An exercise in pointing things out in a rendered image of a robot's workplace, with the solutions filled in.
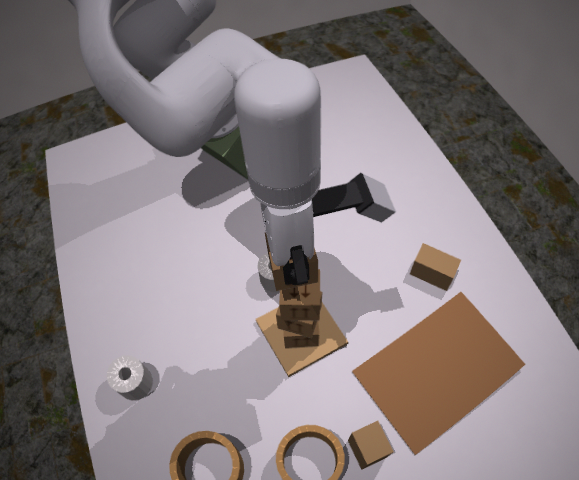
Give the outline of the square wooden board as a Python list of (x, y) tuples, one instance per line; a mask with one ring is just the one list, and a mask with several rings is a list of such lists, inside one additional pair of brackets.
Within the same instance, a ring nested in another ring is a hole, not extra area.
[(347, 339), (322, 303), (319, 322), (319, 346), (286, 348), (283, 330), (278, 329), (278, 308), (256, 319), (258, 326), (288, 377), (323, 359), (348, 344)]

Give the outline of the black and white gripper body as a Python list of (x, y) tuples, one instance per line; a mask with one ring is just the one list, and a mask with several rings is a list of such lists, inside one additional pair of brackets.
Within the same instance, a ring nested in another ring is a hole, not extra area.
[(278, 206), (266, 203), (259, 199), (251, 190), (253, 196), (261, 203), (261, 211), (265, 225), (268, 244), (273, 263), (283, 266), (289, 261), (290, 250), (294, 246), (302, 245), (306, 257), (314, 255), (314, 222), (312, 196), (303, 202)]

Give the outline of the brown rectangular board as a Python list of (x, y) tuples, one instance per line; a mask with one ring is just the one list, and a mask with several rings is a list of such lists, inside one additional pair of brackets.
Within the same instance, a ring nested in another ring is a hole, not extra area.
[(352, 372), (416, 455), (524, 365), (459, 292)]

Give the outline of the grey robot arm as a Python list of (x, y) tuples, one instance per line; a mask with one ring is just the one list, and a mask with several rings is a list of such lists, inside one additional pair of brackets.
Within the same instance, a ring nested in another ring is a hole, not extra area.
[[(314, 194), (321, 179), (321, 91), (307, 66), (233, 29), (197, 45), (185, 40), (216, 0), (136, 0), (114, 26), (129, 0), (68, 1), (78, 13), (92, 82), (150, 145), (184, 157), (239, 126), (249, 185), (259, 199), (289, 206)], [(312, 206), (313, 217), (355, 207), (381, 223), (396, 213), (385, 185), (361, 172), (318, 190)]]

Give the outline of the brown wooden ring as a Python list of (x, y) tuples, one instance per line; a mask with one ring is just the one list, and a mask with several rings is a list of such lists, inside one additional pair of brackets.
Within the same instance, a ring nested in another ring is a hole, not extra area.
[(189, 455), (197, 447), (215, 443), (227, 448), (232, 458), (232, 473), (229, 480), (243, 480), (244, 462), (236, 447), (224, 436), (211, 431), (198, 431), (183, 438), (175, 447), (170, 459), (172, 480), (186, 480), (185, 465)]
[(285, 471), (284, 458), (289, 447), (297, 440), (305, 437), (315, 437), (326, 442), (335, 455), (336, 463), (333, 475), (328, 480), (338, 480), (344, 467), (344, 451), (338, 438), (329, 430), (317, 425), (304, 425), (287, 433), (279, 443), (276, 452), (277, 470), (283, 480), (292, 480)]

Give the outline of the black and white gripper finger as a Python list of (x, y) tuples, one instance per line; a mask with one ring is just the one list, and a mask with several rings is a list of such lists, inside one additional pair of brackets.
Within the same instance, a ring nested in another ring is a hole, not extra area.
[(309, 263), (302, 250), (302, 245), (292, 247), (290, 254), (290, 259), (293, 260), (293, 263), (289, 263), (288, 261), (283, 267), (285, 284), (300, 285), (308, 283)]

